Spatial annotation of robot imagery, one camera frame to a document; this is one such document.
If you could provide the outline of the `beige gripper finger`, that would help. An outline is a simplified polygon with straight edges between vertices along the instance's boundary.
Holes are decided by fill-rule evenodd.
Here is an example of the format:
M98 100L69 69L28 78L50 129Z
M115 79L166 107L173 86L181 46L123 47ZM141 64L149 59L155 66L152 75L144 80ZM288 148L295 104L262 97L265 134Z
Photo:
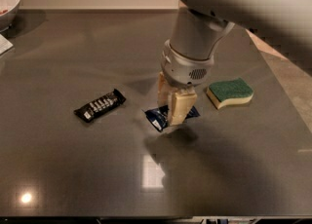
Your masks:
M194 106L197 94L193 87L178 89L169 93L168 98L168 121L170 126L180 125Z
M159 107L168 106L172 107L173 95L176 92L176 87L169 84L164 76L163 72L159 73L158 76L158 98L157 103Z

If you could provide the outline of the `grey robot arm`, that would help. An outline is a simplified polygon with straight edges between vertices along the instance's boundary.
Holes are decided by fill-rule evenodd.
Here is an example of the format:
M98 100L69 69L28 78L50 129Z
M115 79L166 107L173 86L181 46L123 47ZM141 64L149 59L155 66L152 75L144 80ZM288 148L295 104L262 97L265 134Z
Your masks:
M312 63L312 0L180 0L172 37L160 58L158 103L181 124L194 88L207 80L220 40L240 25L306 72Z

